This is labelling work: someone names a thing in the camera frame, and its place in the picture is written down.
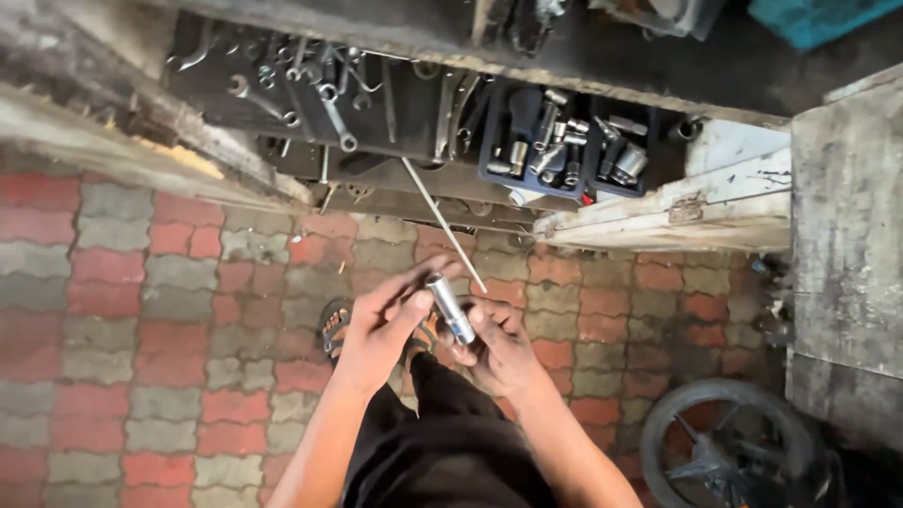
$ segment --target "foot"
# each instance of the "foot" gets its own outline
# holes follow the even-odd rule
[[[341,344],[344,342],[345,334],[348,333],[347,326],[341,326],[338,330],[333,330],[340,323],[348,321],[348,309],[340,309],[339,312],[330,316],[330,318],[326,321],[326,325],[322,329],[322,333],[324,337],[331,336],[332,341],[337,343],[337,347],[333,347],[332,351],[330,351],[330,358],[339,358],[339,354],[341,354]]]
[[[438,319],[439,316],[435,312],[431,312],[414,329],[411,338],[408,339],[408,344],[405,348],[405,368],[408,371],[411,370],[411,360],[418,353],[429,353],[431,349],[435,349],[437,337],[439,336],[436,333],[436,321]]]

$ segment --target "wheel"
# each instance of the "wheel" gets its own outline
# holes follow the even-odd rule
[[[693,408],[706,408],[708,421],[688,422],[688,415],[703,414]],[[764,425],[757,417],[764,417]],[[706,423],[709,428],[699,428]],[[668,437],[686,446],[666,445]],[[643,427],[639,453],[649,491],[665,508],[757,508],[778,505],[781,485],[806,471],[818,446],[783,400],[744,382],[716,379],[661,399]],[[688,459],[668,456],[687,454],[687,447]]]

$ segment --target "black trousers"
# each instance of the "black trousers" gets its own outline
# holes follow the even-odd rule
[[[417,412],[409,409],[388,384],[370,399],[360,424],[358,440],[351,454],[350,470],[365,462],[374,446],[390,430],[420,419],[472,415],[508,421],[505,413],[486,393],[467,378],[439,363],[430,353],[421,352],[411,359],[411,379],[417,396]]]

